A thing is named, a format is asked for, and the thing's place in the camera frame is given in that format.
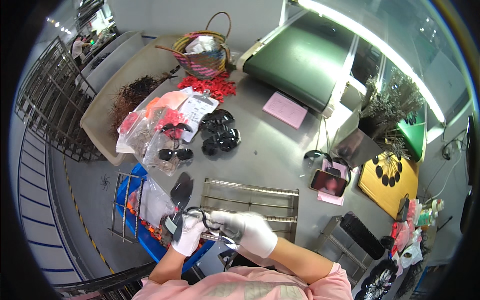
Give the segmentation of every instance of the ceiling light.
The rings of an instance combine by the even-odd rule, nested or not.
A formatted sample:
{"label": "ceiling light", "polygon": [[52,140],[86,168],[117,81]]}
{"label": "ceiling light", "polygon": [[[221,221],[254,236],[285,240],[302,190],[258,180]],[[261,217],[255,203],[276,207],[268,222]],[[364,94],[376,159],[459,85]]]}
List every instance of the ceiling light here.
{"label": "ceiling light", "polygon": [[410,67],[409,64],[381,38],[376,36],[373,32],[371,32],[358,22],[353,21],[347,16],[325,5],[314,2],[312,0],[299,0],[299,4],[307,9],[312,9],[317,13],[323,14],[324,17],[338,24],[342,24],[343,27],[359,35],[367,42],[377,47],[380,52],[382,52],[389,60],[391,60],[392,63],[394,63],[405,75],[409,76],[412,81],[417,85],[417,87],[419,88],[419,92],[425,98],[425,101],[427,101],[430,109],[433,111],[439,122],[445,122],[445,117],[440,110],[440,107],[438,106],[435,98],[433,98],[433,95],[430,93],[425,83],[423,83],[420,77],[418,77],[418,75],[413,71],[412,67]]}

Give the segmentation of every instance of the metal rack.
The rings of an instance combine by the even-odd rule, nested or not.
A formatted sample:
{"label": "metal rack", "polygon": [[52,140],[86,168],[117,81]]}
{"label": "metal rack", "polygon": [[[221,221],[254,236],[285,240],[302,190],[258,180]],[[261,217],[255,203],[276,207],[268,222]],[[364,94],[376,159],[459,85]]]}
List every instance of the metal rack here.
{"label": "metal rack", "polygon": [[[373,259],[361,249],[340,226],[337,226],[341,220],[342,216],[333,216],[330,219],[325,229],[320,231],[320,236],[316,243],[317,248],[314,251],[337,263],[342,261],[342,268],[346,269],[348,280],[353,288],[358,284],[358,281],[362,278]],[[341,251],[341,254],[337,256],[338,259],[334,259],[332,256],[336,255],[338,250]]]}
{"label": "metal rack", "polygon": [[284,190],[205,178],[200,208],[264,216],[278,236],[295,242],[299,190]]}
{"label": "metal rack", "polygon": [[57,37],[20,85],[15,113],[32,133],[66,156],[76,161],[103,160],[80,128],[80,118],[95,96],[95,90]]}
{"label": "metal rack", "polygon": [[[117,172],[117,173],[118,173],[117,184],[115,186],[115,193],[113,195],[113,204],[112,204],[112,227],[107,228],[107,230],[110,231],[112,233],[112,235],[115,234],[116,236],[120,237],[124,241],[130,242],[130,243],[133,244],[133,243],[138,242],[138,223],[139,223],[140,218],[139,217],[135,218],[136,222],[135,222],[135,230],[133,231],[133,235],[134,235],[133,239],[125,236],[125,225],[127,223],[127,201],[128,201],[128,196],[130,196],[130,194],[128,192],[129,192],[129,189],[130,189],[130,182],[132,181],[132,178],[139,178],[140,179],[140,185],[138,187],[138,194],[137,194],[138,205],[137,205],[135,211],[138,214],[140,214],[140,207],[142,205],[142,192],[143,192],[145,179],[143,177],[132,175],[132,174],[127,174],[127,173],[122,173],[122,172]],[[120,188],[121,183],[125,179],[127,180],[127,189],[125,191],[125,202],[123,204],[119,204],[117,202],[117,192]],[[115,212],[117,211],[117,207],[116,207],[117,205],[120,206],[120,207],[123,207],[121,232],[115,230],[115,216],[116,216]]]}

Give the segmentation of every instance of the green conveyor belt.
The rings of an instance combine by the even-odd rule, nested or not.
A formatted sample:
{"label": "green conveyor belt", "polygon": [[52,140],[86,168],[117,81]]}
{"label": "green conveyor belt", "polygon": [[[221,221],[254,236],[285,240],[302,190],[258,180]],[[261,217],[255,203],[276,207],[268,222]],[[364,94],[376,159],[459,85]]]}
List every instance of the green conveyor belt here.
{"label": "green conveyor belt", "polygon": [[243,70],[322,112],[347,58],[353,33],[309,12],[244,64]]}

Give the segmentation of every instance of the basket handle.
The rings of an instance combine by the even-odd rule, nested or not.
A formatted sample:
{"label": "basket handle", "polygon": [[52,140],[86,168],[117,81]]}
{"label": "basket handle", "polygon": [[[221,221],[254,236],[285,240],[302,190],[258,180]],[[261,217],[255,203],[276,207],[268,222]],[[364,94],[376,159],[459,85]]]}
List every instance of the basket handle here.
{"label": "basket handle", "polygon": [[208,26],[210,25],[210,22],[213,20],[213,18],[215,18],[216,15],[221,13],[228,17],[228,32],[227,32],[227,35],[225,36],[225,38],[228,38],[228,36],[230,35],[230,30],[232,29],[232,19],[230,18],[230,15],[228,14],[228,12],[217,12],[216,14],[214,14],[213,17],[211,17],[210,20],[208,21],[208,24],[205,30],[208,30]]}
{"label": "basket handle", "polygon": [[175,53],[175,54],[178,54],[178,55],[182,56],[183,58],[185,58],[185,59],[187,60],[188,67],[190,67],[190,59],[189,59],[188,56],[186,56],[185,54],[183,54],[183,53],[181,53],[181,52],[179,52],[179,51],[170,49],[170,48],[168,48],[168,47],[160,46],[160,45],[155,45],[155,48],[167,50],[167,51],[170,51],[170,52],[173,52],[173,53]]}

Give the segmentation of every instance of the pink paper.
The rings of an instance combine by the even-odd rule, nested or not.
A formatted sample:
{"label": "pink paper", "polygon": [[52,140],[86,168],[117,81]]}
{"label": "pink paper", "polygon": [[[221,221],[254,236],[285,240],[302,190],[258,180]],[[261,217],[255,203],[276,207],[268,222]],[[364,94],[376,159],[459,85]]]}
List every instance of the pink paper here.
{"label": "pink paper", "polygon": [[279,92],[275,92],[270,99],[268,99],[263,111],[272,116],[282,120],[295,129],[298,129],[307,115],[307,110],[286,98]]}
{"label": "pink paper", "polygon": [[[322,170],[325,171],[329,166],[330,166],[330,163],[328,162],[328,160],[324,159],[322,162]],[[333,167],[340,170],[340,175],[343,179],[347,179],[347,166],[333,162]],[[320,201],[342,206],[344,196],[342,195],[341,197],[337,197],[337,196],[327,194],[325,192],[318,191],[317,199]]]}

